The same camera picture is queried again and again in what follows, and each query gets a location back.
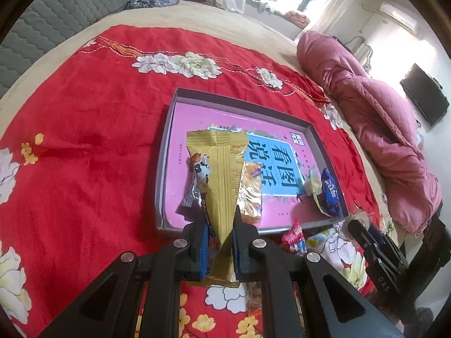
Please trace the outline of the grey quilted headboard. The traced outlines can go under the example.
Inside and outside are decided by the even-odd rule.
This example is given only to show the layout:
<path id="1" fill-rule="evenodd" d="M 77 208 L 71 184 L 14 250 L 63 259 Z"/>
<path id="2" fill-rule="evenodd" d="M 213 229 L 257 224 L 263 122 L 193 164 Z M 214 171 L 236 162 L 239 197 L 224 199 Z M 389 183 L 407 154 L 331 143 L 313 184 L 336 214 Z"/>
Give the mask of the grey quilted headboard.
<path id="1" fill-rule="evenodd" d="M 1 94 L 56 46 L 131 0 L 33 0 L 1 41 Z"/>

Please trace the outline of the dark blue patterned pillow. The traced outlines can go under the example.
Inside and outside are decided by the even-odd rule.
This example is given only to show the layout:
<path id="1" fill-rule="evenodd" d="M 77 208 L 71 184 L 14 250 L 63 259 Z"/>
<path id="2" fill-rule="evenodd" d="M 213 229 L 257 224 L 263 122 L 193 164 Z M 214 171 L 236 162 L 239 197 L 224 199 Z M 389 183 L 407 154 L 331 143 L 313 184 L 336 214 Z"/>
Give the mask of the dark blue patterned pillow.
<path id="1" fill-rule="evenodd" d="M 140 8 L 164 8 L 178 5 L 180 0 L 130 0 L 126 3 L 124 10 Z"/>

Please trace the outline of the yellow cartoon snack bag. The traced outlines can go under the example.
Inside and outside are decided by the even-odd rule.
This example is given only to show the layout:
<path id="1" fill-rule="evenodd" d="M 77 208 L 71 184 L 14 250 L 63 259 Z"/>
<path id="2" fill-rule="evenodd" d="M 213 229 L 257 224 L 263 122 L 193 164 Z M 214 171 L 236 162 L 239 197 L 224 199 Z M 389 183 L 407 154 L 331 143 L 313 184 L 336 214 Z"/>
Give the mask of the yellow cartoon snack bag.
<path id="1" fill-rule="evenodd" d="M 236 286 L 232 226 L 248 135 L 227 130 L 195 130 L 187 133 L 186 145 L 209 225 L 207 281 Z"/>

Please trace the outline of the pink Chinese workbook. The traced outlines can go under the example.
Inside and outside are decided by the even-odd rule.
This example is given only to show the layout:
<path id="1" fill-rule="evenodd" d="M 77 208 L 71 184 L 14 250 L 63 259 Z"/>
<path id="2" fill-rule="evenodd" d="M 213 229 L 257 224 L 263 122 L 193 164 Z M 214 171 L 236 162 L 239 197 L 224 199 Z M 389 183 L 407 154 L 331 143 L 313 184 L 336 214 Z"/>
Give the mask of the pink Chinese workbook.
<path id="1" fill-rule="evenodd" d="M 331 162 L 313 125 L 280 112 L 238 104 L 221 105 L 176 101 L 171 105 L 161 144 L 156 207 L 157 225 L 178 231 L 187 224 L 187 210 L 180 207 L 190 181 L 186 147 L 187 133 L 194 130 L 243 130 L 249 134 L 250 151 L 246 160 L 260 163 L 262 174 L 263 234 L 281 232 L 298 219 L 303 228 L 330 225 L 335 217 L 321 214 L 311 197 L 290 186 L 294 180 L 304 184 L 308 170 L 318 175 Z"/>

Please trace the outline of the grey shallow cardboard box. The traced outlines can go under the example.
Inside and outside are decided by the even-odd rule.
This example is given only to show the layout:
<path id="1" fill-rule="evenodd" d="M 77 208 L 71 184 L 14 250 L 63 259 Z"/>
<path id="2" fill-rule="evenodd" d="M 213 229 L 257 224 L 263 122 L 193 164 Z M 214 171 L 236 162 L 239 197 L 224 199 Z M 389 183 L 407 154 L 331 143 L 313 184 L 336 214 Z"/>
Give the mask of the grey shallow cardboard box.
<path id="1" fill-rule="evenodd" d="M 208 92 L 178 88 L 171 101 L 163 128 L 155 189 L 155 222 L 166 234 L 180 234 L 191 213 L 181 202 L 191 184 L 187 133 L 193 130 L 245 131 L 261 141 L 276 156 L 291 157 L 283 177 L 262 194 L 260 234 L 281 234 L 298 220 L 304 230 L 329 227 L 348 214 L 343 192 L 339 192 L 339 214 L 323 214 L 313 198 L 283 188 L 294 175 L 299 181 L 311 173 L 327 170 L 336 179 L 328 153 L 313 124 L 273 109 Z"/>

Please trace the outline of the blue Oreo cookie packet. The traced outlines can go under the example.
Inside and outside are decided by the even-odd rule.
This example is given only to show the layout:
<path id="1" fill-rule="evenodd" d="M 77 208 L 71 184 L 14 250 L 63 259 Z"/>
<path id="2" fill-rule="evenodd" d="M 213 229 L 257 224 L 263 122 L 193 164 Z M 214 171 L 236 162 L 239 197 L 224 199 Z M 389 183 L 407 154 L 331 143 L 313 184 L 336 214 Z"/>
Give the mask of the blue Oreo cookie packet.
<path id="1" fill-rule="evenodd" d="M 342 212 L 339 191 L 335 178 L 330 174 L 327 168 L 322 171 L 320 181 L 322 187 L 320 204 L 329 216 L 338 217 Z"/>

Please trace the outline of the red cartoon candy packet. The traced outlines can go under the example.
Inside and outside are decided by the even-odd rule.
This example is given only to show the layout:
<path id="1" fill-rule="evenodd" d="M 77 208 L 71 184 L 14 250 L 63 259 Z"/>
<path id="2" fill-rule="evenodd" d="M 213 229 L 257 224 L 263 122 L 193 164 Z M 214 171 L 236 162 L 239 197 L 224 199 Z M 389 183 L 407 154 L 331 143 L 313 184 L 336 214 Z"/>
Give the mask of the red cartoon candy packet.
<path id="1" fill-rule="evenodd" d="M 304 232 L 298 219 L 293 221 L 291 229 L 281 237 L 281 241 L 283 249 L 288 253 L 304 255 L 307 252 Z"/>

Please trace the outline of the brown Snickers bar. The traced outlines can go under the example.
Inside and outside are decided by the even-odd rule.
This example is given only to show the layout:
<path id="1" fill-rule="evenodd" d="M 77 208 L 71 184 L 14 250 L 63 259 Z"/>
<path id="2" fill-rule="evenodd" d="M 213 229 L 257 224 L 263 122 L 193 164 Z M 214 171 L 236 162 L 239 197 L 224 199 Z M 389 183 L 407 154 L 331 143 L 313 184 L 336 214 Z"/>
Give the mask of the brown Snickers bar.
<path id="1" fill-rule="evenodd" d="M 185 189 L 184 197 L 180 203 L 183 210 L 199 210 L 202 206 L 202 196 L 198 184 L 197 174 L 191 172 L 190 181 Z"/>

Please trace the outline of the beige bed sheet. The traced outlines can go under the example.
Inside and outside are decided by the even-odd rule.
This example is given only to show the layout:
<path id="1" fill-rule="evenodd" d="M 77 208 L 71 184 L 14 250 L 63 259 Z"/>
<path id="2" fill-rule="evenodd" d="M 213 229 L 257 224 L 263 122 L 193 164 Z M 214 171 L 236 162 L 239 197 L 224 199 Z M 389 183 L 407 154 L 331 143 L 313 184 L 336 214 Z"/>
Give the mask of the beige bed sheet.
<path id="1" fill-rule="evenodd" d="M 216 79 L 179 78 L 132 67 L 131 57 L 101 49 L 100 40 L 132 35 L 126 44 L 142 50 L 172 48 L 212 54 L 225 70 Z M 51 202 L 73 193 L 68 181 L 50 182 L 43 162 L 28 164 L 21 145 L 38 157 L 51 141 L 63 145 L 68 163 L 78 155 L 101 156 L 114 173 L 115 195 L 136 202 L 155 190 L 163 122 L 177 87 L 194 88 L 250 101 L 311 121 L 339 149 L 333 167 L 346 203 L 376 212 L 384 207 L 378 171 L 349 126 L 333 130 L 305 95 L 314 84 L 300 70 L 295 46 L 262 23 L 217 8 L 183 2 L 167 8 L 120 12 L 65 40 L 38 59 L 1 99 L 1 212 L 36 199 Z"/>

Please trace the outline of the black wall television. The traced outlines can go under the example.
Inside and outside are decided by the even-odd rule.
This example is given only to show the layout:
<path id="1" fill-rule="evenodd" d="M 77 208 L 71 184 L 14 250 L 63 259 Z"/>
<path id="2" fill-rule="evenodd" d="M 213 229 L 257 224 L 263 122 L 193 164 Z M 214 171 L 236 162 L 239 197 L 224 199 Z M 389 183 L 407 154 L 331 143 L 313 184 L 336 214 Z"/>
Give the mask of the black wall television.
<path id="1" fill-rule="evenodd" d="M 446 115 L 450 103 L 443 94 L 442 86 L 416 63 L 400 84 L 428 125 L 433 127 Z"/>

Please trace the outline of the white air conditioner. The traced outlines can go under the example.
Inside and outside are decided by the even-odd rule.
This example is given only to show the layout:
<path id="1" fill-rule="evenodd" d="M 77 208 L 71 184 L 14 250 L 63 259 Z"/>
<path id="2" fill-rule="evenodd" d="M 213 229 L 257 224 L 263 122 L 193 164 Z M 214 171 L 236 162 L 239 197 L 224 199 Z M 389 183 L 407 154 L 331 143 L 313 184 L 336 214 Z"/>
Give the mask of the white air conditioner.
<path id="1" fill-rule="evenodd" d="M 407 13 L 403 12 L 399 8 L 388 4 L 387 2 L 382 2 L 380 5 L 380 12 L 393 18 L 397 23 L 401 24 L 410 31 L 416 31 L 418 22 L 415 18 L 411 17 Z"/>

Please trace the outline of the green transparent pastry packet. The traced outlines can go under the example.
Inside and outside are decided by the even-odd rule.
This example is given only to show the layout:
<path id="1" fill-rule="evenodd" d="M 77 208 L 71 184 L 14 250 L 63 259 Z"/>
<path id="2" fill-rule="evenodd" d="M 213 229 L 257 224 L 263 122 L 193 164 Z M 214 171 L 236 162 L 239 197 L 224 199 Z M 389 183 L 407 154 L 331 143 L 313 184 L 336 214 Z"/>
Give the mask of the green transparent pastry packet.
<path id="1" fill-rule="evenodd" d="M 331 217 L 326 208 L 325 194 L 322 190 L 322 182 L 316 169 L 311 168 L 306 174 L 303 193 L 305 196 L 311 197 L 317 206 L 319 212 L 327 217 Z"/>

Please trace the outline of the clear orange cracker snack bag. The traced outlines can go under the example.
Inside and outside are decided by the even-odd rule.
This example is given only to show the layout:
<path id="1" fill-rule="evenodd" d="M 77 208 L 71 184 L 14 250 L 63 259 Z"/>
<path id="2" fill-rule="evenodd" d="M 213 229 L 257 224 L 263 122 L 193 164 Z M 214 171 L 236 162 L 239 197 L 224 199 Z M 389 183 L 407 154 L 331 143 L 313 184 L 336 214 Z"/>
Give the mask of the clear orange cracker snack bag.
<path id="1" fill-rule="evenodd" d="M 258 225 L 262 218 L 261 165 L 243 162 L 238 190 L 237 206 L 242 220 L 247 224 Z"/>

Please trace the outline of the red floral blanket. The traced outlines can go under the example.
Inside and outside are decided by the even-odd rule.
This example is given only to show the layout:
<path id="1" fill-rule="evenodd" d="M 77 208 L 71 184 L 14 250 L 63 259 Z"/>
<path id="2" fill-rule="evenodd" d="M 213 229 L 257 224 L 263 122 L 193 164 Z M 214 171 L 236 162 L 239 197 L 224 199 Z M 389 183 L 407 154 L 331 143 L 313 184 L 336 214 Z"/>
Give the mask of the red floral blanket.
<path id="1" fill-rule="evenodd" d="M 362 157 L 311 104 L 321 91 L 261 48 L 179 28 L 109 28 L 33 90 L 1 137 L 1 304 L 37 337 L 119 254 L 159 250 L 155 175 L 177 88 L 226 95 L 309 121 L 346 204 L 380 220 Z"/>

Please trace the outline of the white yellow snack packet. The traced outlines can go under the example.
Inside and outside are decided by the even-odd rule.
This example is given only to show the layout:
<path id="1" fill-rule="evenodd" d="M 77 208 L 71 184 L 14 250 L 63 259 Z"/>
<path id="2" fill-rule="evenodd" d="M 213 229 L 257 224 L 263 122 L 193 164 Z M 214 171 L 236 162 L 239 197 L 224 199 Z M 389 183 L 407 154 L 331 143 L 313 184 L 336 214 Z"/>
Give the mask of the white yellow snack packet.
<path id="1" fill-rule="evenodd" d="M 322 253 L 324 250 L 335 252 L 338 246 L 339 233 L 335 229 L 327 229 L 312 235 L 306 240 L 308 251 Z"/>

